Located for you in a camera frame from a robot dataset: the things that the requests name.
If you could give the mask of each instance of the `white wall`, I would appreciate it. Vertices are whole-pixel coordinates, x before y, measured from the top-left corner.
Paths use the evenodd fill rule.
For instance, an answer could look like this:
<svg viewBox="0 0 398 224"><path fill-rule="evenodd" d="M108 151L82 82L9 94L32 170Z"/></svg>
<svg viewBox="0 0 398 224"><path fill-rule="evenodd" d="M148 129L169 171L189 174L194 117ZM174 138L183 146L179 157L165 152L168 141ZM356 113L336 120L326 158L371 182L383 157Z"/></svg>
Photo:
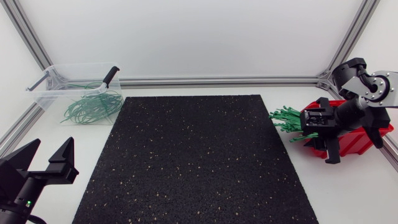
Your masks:
<svg viewBox="0 0 398 224"><path fill-rule="evenodd" d="M24 96L41 69L22 41L3 6L0 6L0 137L34 101Z"/></svg>
<svg viewBox="0 0 398 224"><path fill-rule="evenodd" d="M362 0L20 0L53 63L120 77L315 76Z"/></svg>
<svg viewBox="0 0 398 224"><path fill-rule="evenodd" d="M379 70L398 71L398 1L382 0L362 33L349 58L362 57L368 73ZM392 136L398 140L398 109L388 109Z"/></svg>

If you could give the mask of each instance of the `red plastic container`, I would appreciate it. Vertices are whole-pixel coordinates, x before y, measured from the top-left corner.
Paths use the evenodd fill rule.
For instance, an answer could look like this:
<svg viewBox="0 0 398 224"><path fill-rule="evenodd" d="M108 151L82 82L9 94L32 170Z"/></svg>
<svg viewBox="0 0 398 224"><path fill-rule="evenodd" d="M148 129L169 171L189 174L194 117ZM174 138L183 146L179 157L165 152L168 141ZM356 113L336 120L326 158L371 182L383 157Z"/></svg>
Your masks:
<svg viewBox="0 0 398 224"><path fill-rule="evenodd" d="M339 106L344 102L345 100L331 100L330 106ZM316 102L312 102L305 109L318 108L318 107L319 104L317 104ZM379 131L380 135L383 137L387 133L393 130L394 128L390 124L388 128L381 128ZM373 143L369 139L368 135L366 135L366 132L363 128L355 129L354 131L343 135L338 139L338 141L340 143L340 156L345 156L347 154L353 154L353 153L362 155L371 146L373 146ZM319 151L314 148L312 148L312 151L316 156L321 157L323 159L328 157L326 151Z"/></svg>

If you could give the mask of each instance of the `black rubber mat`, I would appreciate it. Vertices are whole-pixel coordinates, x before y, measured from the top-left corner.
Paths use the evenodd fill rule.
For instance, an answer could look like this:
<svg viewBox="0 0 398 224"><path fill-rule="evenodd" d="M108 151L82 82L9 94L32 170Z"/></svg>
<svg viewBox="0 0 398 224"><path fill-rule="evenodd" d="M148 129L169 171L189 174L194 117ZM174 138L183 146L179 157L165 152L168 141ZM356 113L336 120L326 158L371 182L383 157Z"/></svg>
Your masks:
<svg viewBox="0 0 398 224"><path fill-rule="evenodd" d="M318 223L259 95L127 98L74 223Z"/></svg>

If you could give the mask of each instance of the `transparent storage box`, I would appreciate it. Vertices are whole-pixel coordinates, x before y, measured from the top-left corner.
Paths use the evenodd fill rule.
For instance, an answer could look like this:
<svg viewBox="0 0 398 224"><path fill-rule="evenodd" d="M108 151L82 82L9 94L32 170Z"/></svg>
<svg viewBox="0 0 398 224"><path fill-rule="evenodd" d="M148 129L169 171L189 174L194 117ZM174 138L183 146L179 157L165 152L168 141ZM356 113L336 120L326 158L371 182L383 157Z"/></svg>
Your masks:
<svg viewBox="0 0 398 224"><path fill-rule="evenodd" d="M26 92L63 125L114 124L123 96L114 63L52 65Z"/></svg>

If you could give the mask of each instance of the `bundle of green zip ties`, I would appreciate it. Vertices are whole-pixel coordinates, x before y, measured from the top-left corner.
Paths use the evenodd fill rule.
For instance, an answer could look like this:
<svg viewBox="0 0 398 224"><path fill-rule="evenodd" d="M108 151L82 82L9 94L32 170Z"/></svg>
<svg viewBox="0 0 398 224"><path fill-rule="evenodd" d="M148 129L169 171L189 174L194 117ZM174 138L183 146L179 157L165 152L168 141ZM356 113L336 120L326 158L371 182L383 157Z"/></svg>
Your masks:
<svg viewBox="0 0 398 224"><path fill-rule="evenodd" d="M286 131L287 133L303 132L300 124L300 112L291 107L284 106L284 109L277 109L277 111L270 113L269 118L283 121L283 123L274 123L274 126L281 127L281 131ZM296 138L292 138L290 142L316 137L318 137L318 133L311 133L307 136L301 134Z"/></svg>
<svg viewBox="0 0 398 224"><path fill-rule="evenodd" d="M81 100L72 103L63 114L66 119L64 121L72 121L76 124L90 124L96 121L108 118L110 115L117 113L123 105L123 96L113 90L108 90L99 95L82 96Z"/></svg>

